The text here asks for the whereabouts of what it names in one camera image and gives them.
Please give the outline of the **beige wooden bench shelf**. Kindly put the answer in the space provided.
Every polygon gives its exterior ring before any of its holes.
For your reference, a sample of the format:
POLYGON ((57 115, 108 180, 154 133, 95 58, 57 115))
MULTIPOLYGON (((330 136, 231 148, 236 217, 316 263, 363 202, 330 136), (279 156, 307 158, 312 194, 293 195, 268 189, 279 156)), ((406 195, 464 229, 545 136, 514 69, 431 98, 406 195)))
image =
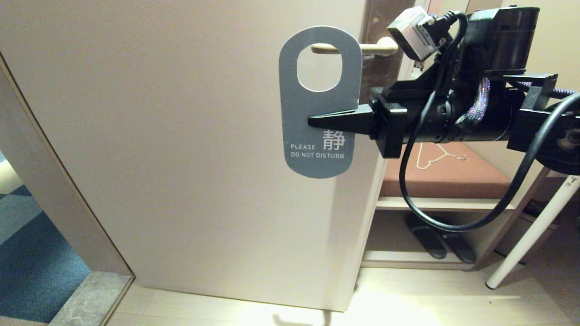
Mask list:
MULTIPOLYGON (((506 142, 466 142, 463 144, 491 163, 510 180, 523 158, 522 153, 509 150, 506 142)), ((482 268, 496 246, 516 224, 534 192, 543 186, 550 172, 540 163, 534 163, 524 184, 500 217, 483 228, 462 234, 477 255, 474 264, 466 264, 458 260, 451 251, 444 259, 432 258, 408 230, 405 216, 410 213, 410 209, 396 190, 394 175, 397 171, 398 161, 389 160, 361 262, 364 268, 451 270, 482 268)), ((413 201, 428 215, 441 217, 451 224, 460 225, 484 217, 499 199, 413 198, 413 201)))

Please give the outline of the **white table leg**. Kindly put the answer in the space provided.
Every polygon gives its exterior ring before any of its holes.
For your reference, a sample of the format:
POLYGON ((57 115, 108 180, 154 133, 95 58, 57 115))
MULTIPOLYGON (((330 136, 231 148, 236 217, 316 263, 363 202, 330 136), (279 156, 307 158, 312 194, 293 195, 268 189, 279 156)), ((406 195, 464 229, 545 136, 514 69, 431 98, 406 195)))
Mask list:
POLYGON ((580 189, 580 176, 567 176, 555 195, 549 200, 536 221, 528 231, 516 243, 512 251, 506 256, 495 272, 485 281, 489 289, 496 289, 506 276, 515 268, 516 264, 528 253, 532 246, 539 240, 549 225, 556 219, 572 196, 580 189))

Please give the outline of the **blue patterned hallway carpet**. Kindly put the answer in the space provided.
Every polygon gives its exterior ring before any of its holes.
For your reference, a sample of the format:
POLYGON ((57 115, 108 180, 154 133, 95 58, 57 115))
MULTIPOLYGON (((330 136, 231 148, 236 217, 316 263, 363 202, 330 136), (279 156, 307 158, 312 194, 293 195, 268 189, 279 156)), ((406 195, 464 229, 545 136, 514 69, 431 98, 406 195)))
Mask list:
POLYGON ((47 326, 89 273, 0 152, 0 326, 47 326))

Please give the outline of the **grey do-not-disturb door sign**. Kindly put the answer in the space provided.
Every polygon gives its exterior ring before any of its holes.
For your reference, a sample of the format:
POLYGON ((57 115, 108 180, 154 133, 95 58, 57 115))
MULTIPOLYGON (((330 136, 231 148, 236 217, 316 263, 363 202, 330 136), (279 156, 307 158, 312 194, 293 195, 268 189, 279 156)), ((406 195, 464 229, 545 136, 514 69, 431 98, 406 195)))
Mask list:
POLYGON ((282 45, 278 57, 282 142, 286 163, 296 173, 326 179, 350 167, 355 134, 320 123, 310 126, 308 119, 357 109, 362 64, 363 55, 356 39, 336 27, 310 27, 282 45), (342 58, 340 80, 323 91, 305 87, 298 77, 299 54, 316 43, 334 46, 342 58))

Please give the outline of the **black slipper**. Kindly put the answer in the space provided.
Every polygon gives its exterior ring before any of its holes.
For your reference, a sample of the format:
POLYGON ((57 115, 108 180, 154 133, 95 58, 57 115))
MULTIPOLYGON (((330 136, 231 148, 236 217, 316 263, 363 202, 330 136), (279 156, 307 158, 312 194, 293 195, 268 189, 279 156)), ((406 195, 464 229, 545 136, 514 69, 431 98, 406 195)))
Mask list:
MULTIPOLYGON (((476 253, 466 239, 462 237, 461 233, 445 231, 432 226, 429 226, 429 229, 433 235, 439 236, 447 244, 458 260, 466 264, 474 264, 476 262, 476 253)), ((429 249, 429 254, 435 259, 443 259, 447 256, 447 250, 443 249, 441 240, 437 240, 436 249, 429 249)))
POLYGON ((431 225, 425 223, 414 213, 408 213, 405 216, 405 224, 429 256, 435 259, 444 259, 447 257, 447 249, 431 225))

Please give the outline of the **beige room door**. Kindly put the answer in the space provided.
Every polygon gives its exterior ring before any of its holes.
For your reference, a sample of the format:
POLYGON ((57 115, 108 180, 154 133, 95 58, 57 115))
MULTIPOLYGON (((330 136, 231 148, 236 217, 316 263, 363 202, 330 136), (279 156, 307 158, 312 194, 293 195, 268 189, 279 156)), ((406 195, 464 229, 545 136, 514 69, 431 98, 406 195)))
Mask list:
POLYGON ((283 152, 278 56, 365 0, 0 0, 0 53, 141 285, 344 311, 382 177, 358 136, 332 179, 283 152))

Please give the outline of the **brown leather bench cushion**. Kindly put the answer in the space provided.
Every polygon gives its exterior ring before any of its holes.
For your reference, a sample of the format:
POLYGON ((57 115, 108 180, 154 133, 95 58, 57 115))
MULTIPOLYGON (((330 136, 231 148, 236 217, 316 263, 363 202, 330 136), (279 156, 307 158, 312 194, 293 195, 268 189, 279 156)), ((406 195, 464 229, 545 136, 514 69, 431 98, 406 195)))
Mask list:
POLYGON ((499 199, 511 180, 460 142, 442 144, 466 161, 446 158, 427 170, 415 167, 420 143, 415 143, 406 167, 405 183, 411 198, 499 199))

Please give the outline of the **grey marble door threshold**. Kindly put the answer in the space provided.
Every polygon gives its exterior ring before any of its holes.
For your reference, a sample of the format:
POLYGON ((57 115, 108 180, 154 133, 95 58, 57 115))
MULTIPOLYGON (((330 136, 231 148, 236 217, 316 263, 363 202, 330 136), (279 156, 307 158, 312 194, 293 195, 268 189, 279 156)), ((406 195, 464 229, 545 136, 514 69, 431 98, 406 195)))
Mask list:
POLYGON ((104 326, 135 277, 90 272, 49 326, 104 326))

